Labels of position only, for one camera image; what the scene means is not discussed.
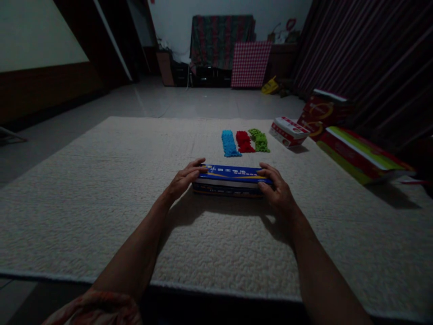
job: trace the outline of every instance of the hand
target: hand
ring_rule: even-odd
[[[198,158],[190,162],[185,169],[179,171],[170,185],[164,191],[164,194],[174,202],[188,189],[189,185],[197,179],[200,173],[206,173],[207,168],[200,166],[206,158]]]
[[[281,177],[280,172],[264,162],[260,163],[260,167],[263,169],[257,171],[257,174],[270,178],[274,182],[275,190],[264,182],[258,183],[270,206],[280,217],[285,219],[296,217],[300,213],[300,209],[293,198],[289,186]]]

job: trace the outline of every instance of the patterned sleeve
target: patterned sleeve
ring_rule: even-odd
[[[60,308],[43,325],[142,324],[135,301],[126,294],[90,289]]]

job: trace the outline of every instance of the wall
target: wall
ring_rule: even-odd
[[[155,0],[155,4],[146,1],[157,38],[171,44],[175,60],[189,62],[193,16],[252,14],[257,41],[265,41],[278,23],[285,28],[290,18],[296,18],[295,28],[302,29],[313,0]]]
[[[149,30],[149,21],[145,14],[144,5],[139,0],[127,0],[131,16],[140,38],[141,46],[154,46]]]
[[[52,0],[1,0],[0,44],[0,72],[88,61]]]

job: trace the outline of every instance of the curtain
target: curtain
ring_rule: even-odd
[[[357,104],[346,122],[391,152],[433,134],[433,1],[314,0],[292,71]]]
[[[191,66],[231,70],[236,42],[254,41],[255,20],[244,16],[193,16]]]

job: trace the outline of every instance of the finger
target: finger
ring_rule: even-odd
[[[191,184],[193,181],[197,179],[197,177],[200,175],[200,172],[198,170],[189,173],[187,176],[182,178],[179,183],[182,183],[184,186]]]
[[[275,192],[268,184],[264,182],[259,182],[258,187],[268,201],[271,201],[273,199]]]
[[[185,177],[187,176],[189,173],[198,171],[199,173],[207,173],[208,169],[204,166],[197,166],[197,167],[189,167],[189,168],[185,168],[184,170],[181,170],[179,172],[179,176]]]
[[[206,160],[206,158],[197,158],[196,160],[190,162],[186,168],[199,166],[200,164],[204,163],[205,160]]]
[[[276,172],[278,175],[281,176],[280,172],[275,167],[272,167],[271,165],[269,165],[269,164],[267,164],[265,162],[261,162],[261,163],[259,163],[259,165],[260,165],[261,168],[270,169],[270,170]]]
[[[259,176],[263,176],[263,177],[267,177],[269,179],[271,179],[271,181],[274,182],[275,186],[279,186],[283,179],[281,178],[280,175],[278,175],[277,173],[275,173],[274,171],[270,170],[270,169],[261,169],[259,171],[257,171],[257,174]]]

